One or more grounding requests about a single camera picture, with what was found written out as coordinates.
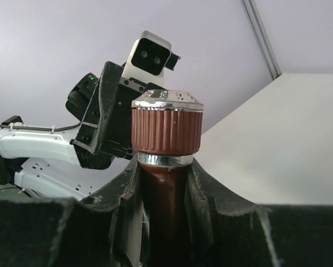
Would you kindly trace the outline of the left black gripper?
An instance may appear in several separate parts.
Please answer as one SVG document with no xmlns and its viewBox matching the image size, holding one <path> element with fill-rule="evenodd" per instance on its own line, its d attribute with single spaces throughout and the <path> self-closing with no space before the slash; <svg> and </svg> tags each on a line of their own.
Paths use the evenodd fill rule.
<svg viewBox="0 0 333 267">
<path fill-rule="evenodd" d="M 99 77 L 86 74 L 71 90 L 71 114 L 81 125 L 72 140 L 82 168 L 104 170 L 117 158 L 131 160 L 131 101 L 146 84 L 121 78 L 123 68 L 107 61 Z"/>
</svg>

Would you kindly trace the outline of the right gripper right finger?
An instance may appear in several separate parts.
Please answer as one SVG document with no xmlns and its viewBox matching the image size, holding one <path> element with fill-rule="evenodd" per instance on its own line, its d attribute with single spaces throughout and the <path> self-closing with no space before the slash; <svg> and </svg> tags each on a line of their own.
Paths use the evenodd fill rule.
<svg viewBox="0 0 333 267">
<path fill-rule="evenodd" d="M 333 266 L 333 205 L 259 205 L 194 161 L 185 207 L 194 266 Z"/>
</svg>

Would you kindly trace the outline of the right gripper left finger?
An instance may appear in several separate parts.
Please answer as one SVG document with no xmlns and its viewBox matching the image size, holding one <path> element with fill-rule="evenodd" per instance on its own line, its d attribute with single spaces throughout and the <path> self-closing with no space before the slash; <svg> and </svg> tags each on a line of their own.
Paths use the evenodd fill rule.
<svg viewBox="0 0 333 267">
<path fill-rule="evenodd" d="M 0 266 L 139 266 L 136 159 L 82 201 L 0 198 Z"/>
</svg>

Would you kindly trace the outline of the brown water faucet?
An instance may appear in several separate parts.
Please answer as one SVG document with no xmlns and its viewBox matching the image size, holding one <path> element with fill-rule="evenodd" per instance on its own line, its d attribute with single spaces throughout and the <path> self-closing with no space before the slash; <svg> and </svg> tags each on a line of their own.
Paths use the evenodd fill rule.
<svg viewBox="0 0 333 267">
<path fill-rule="evenodd" d="M 149 89 L 131 108 L 131 142 L 150 222 L 148 266 L 191 266 L 185 192 L 200 149 L 204 105 L 185 91 Z"/>
</svg>

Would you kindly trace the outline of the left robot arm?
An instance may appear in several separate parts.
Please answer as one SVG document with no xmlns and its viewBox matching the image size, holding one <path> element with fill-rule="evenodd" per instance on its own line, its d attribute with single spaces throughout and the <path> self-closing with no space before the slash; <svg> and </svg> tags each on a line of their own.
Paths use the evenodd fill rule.
<svg viewBox="0 0 333 267">
<path fill-rule="evenodd" d="M 108 61 L 100 76 L 86 74 L 69 93 L 66 109 L 78 119 L 76 125 L 29 126 L 19 116 L 0 124 L 0 185 L 39 197 L 82 200 L 92 194 L 93 182 L 74 178 L 52 161 L 105 170 L 116 158 L 133 158 L 131 103 L 149 83 L 163 84 L 163 74 Z"/>
</svg>

